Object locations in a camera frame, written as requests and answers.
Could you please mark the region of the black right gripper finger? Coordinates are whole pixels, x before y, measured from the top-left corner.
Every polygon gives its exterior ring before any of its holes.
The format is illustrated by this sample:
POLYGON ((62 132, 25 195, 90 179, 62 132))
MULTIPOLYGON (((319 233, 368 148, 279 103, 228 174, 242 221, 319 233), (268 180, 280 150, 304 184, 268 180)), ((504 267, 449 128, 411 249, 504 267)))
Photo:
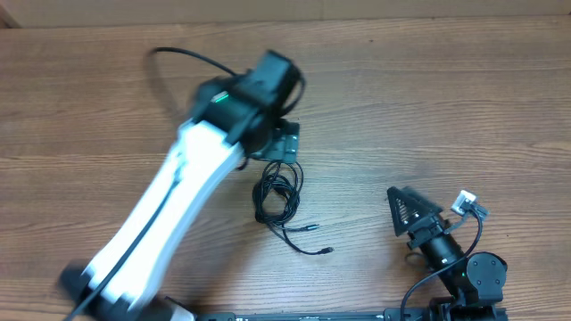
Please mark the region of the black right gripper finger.
POLYGON ((438 204, 430 201, 429 199, 427 199, 424 195, 422 195, 421 193, 417 192, 415 189, 413 189, 410 186, 405 186, 403 188, 404 193, 406 193, 410 198, 414 199, 418 204, 421 204, 422 206, 424 206, 425 208, 427 208, 428 210, 430 210, 433 213, 439 214, 443 211, 443 208, 441 206, 439 206, 438 204))
POLYGON ((430 210, 410 198, 402 189, 392 186, 387 190, 387 199, 396 236, 408 231, 420 218, 428 216, 430 210))

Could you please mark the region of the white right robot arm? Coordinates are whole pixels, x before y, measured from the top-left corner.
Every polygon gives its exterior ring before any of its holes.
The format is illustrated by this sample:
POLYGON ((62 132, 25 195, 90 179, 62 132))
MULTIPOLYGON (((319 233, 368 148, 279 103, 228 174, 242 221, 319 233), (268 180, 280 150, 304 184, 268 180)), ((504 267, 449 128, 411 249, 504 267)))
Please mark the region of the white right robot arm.
POLYGON ((388 309, 392 320, 507 320, 506 309, 496 304, 503 300, 508 264, 489 251, 476 252, 489 211, 469 191, 459 192, 451 211, 460 221, 442 217, 443 209, 410 187, 392 186, 387 200, 397 236, 407 235, 410 252, 406 259, 418 257, 427 272, 413 284, 397 309, 388 309), (449 293, 433 298, 425 308, 408 308, 413 292, 438 278, 449 293))

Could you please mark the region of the black usb cable long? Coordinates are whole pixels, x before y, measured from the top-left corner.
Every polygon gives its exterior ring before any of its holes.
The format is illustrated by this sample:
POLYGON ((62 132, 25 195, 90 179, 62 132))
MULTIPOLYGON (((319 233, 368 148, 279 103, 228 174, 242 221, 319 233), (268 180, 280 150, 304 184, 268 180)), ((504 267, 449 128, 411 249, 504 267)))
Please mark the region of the black usb cable long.
MULTIPOLYGON (((252 188, 252 202, 253 202, 253 208, 254 208, 254 218, 258 223, 266 226, 270 232, 272 232, 277 238, 282 240, 287 246, 289 246, 292 250, 294 250, 297 253, 301 253, 301 254, 307 255, 307 256, 321 256, 321 255, 327 255, 327 254, 332 253, 334 251, 334 249, 332 247, 325 247, 325 248, 320 249, 318 251, 305 251, 302 248, 300 248, 299 246, 297 246, 289 237, 290 234, 305 233, 305 232, 283 231, 281 229, 271 227, 268 224, 262 223, 261 219, 258 218, 258 216, 257 216, 257 210, 256 210, 256 205, 257 205, 257 201, 258 201, 258 197, 256 196, 256 193, 260 191, 260 188, 258 187, 258 182, 260 180, 261 180, 261 178, 254 184, 254 186, 252 188)), ((284 209, 286 200, 284 198, 282 198, 281 196, 277 195, 275 192, 271 192, 269 194, 269 196, 267 197, 267 199, 264 201, 263 207, 264 207, 265 211, 268 212, 268 214, 278 214, 284 209), (283 203, 283 208, 281 210, 268 210, 267 209, 267 207, 265 206, 265 201, 270 196, 276 196, 283 203)))

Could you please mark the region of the black usb cable short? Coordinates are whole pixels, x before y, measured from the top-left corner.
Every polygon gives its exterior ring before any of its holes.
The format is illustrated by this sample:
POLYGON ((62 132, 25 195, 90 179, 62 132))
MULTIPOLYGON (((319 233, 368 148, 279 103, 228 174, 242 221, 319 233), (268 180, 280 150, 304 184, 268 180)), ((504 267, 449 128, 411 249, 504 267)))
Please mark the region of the black usb cable short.
POLYGON ((319 224, 303 227, 286 227, 294 218, 301 203, 301 191, 304 183, 304 171, 299 162, 287 164, 280 161, 271 161, 263 170, 261 180, 258 182, 260 191, 256 210, 262 223, 288 232, 306 232, 319 228, 319 224), (278 214, 268 214, 263 207, 264 201, 271 192, 285 199, 285 207, 278 214))

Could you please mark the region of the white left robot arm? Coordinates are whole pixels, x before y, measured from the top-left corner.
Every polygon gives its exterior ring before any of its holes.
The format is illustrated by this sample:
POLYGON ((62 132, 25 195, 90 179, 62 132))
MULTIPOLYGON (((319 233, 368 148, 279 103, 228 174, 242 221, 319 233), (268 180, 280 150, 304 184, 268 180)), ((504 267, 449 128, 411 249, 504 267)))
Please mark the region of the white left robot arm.
POLYGON ((202 83, 160 170, 117 234, 85 267, 68 266, 62 287, 75 300, 69 320, 194 320, 157 300, 172 256, 201 208, 234 169, 254 159, 296 161, 300 127, 285 119, 303 93, 294 62, 268 50, 244 74, 202 83))

